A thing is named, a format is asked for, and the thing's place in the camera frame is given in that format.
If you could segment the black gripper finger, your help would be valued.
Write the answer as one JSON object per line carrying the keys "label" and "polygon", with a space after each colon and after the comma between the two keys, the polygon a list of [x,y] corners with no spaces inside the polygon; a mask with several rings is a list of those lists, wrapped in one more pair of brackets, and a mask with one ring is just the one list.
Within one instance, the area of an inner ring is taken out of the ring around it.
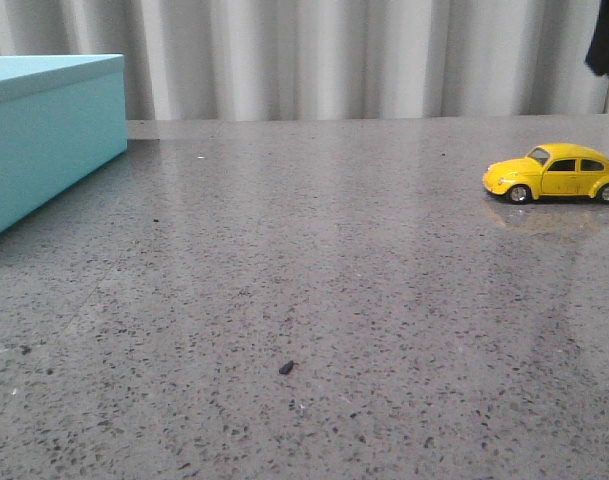
{"label": "black gripper finger", "polygon": [[585,63],[596,76],[606,75],[609,78],[609,0],[600,2],[598,18]]}

